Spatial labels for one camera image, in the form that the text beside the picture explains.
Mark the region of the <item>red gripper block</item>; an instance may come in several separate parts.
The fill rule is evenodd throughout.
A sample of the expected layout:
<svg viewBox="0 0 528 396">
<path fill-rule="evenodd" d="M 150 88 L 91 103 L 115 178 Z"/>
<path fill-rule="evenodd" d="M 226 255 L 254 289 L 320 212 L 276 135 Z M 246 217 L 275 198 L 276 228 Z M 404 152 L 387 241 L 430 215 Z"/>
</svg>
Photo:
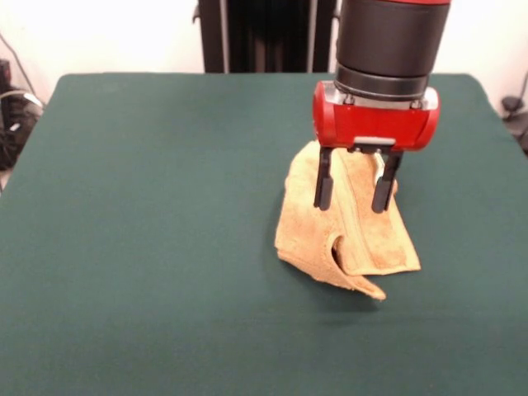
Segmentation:
<svg viewBox="0 0 528 396">
<path fill-rule="evenodd" d="M 313 94 L 313 127 L 321 146 L 353 149 L 365 145 L 394 151 L 426 147 L 440 117 L 440 97 L 432 87 L 414 101 L 379 101 L 351 96 L 332 81 Z"/>
</svg>

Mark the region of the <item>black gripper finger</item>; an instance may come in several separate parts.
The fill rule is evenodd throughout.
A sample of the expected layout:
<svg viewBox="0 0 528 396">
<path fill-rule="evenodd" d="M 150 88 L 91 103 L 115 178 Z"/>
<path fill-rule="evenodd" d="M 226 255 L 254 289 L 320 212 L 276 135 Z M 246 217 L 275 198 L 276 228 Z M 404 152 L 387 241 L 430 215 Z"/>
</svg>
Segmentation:
<svg viewBox="0 0 528 396">
<path fill-rule="evenodd" d="M 315 187 L 313 206 L 328 210 L 332 199 L 333 179 L 331 176 L 332 148 L 321 147 L 319 150 L 318 175 Z"/>
<path fill-rule="evenodd" d="M 380 153 L 373 155 L 375 160 L 375 193 L 372 200 L 372 210 L 375 213 L 382 213 L 389 208 L 389 203 L 393 193 L 396 175 L 403 160 L 403 152 L 390 153 L 387 161 L 384 161 Z"/>
</svg>

